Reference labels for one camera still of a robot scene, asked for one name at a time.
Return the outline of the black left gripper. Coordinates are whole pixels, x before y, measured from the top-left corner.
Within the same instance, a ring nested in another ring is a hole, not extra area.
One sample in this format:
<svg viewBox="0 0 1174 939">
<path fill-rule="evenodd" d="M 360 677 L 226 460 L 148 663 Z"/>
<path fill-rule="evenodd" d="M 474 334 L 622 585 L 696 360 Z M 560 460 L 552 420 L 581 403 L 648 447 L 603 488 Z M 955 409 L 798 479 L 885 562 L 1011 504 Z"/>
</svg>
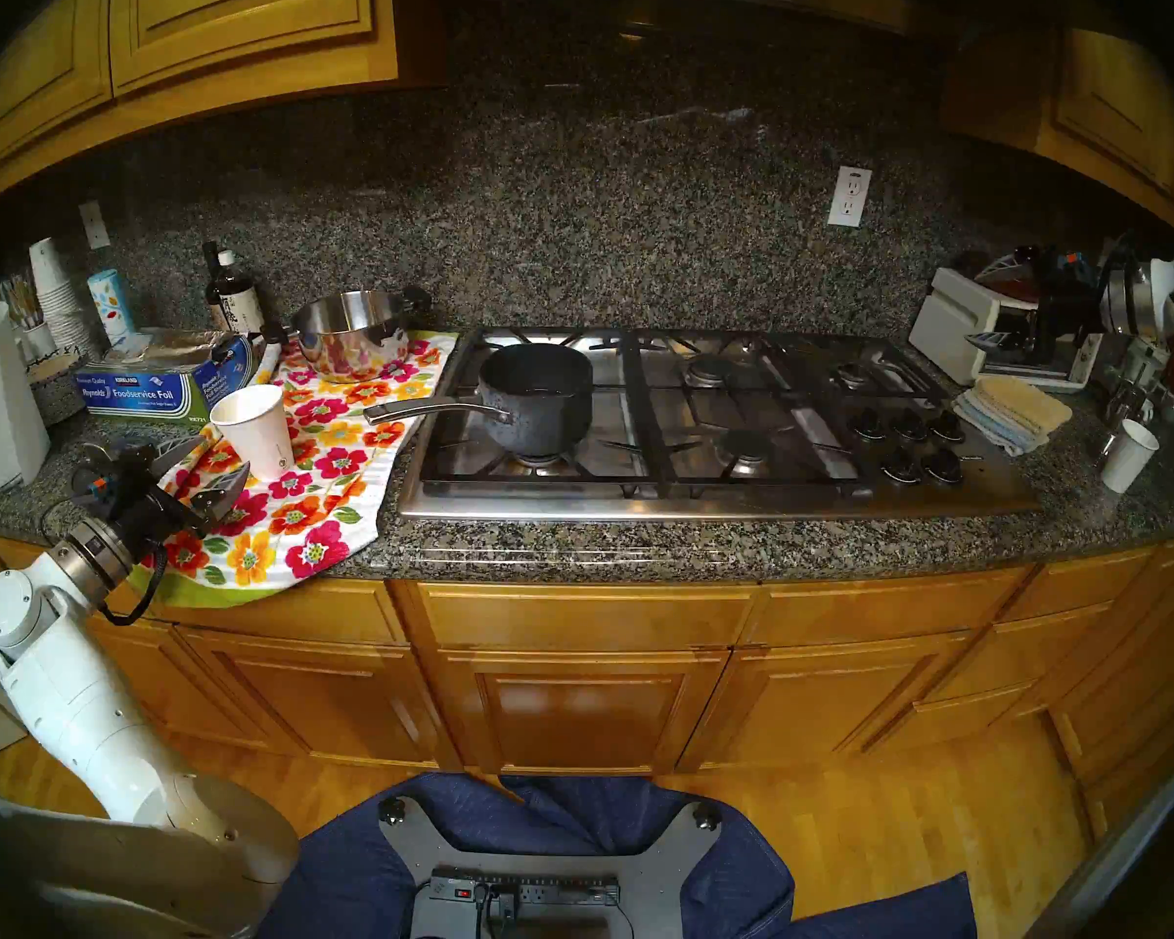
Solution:
<svg viewBox="0 0 1174 939">
<path fill-rule="evenodd" d="M 113 505 L 108 525 L 119 536 L 131 561 L 144 561 L 168 539 L 180 532 L 204 538 L 217 531 L 244 492 L 250 462 L 239 462 L 234 471 L 216 477 L 209 486 L 194 493 L 194 511 L 162 487 L 162 479 L 174 473 L 176 465 L 190 460 L 193 451 L 204 445 L 207 435 L 196 434 L 166 446 L 158 455 L 117 455 L 109 471 Z"/>
</svg>

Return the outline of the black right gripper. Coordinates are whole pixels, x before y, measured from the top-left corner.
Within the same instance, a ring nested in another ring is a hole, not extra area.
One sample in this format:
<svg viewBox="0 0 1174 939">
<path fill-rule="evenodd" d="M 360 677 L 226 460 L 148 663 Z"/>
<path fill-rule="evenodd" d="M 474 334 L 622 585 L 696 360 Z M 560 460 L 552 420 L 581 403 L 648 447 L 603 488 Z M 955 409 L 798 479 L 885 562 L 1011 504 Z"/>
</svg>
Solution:
<svg viewBox="0 0 1174 939">
<path fill-rule="evenodd" d="M 1035 318 L 1030 322 L 1028 333 L 981 331 L 967 335 L 970 346 L 984 353 L 1028 351 L 1034 360 L 1052 360 L 1055 342 L 1062 335 L 1074 335 L 1079 344 L 1086 335 L 1104 331 L 1099 318 L 1101 271 L 1082 254 L 1013 250 L 989 262 L 979 273 L 1032 273 L 1038 293 Z"/>
</svg>

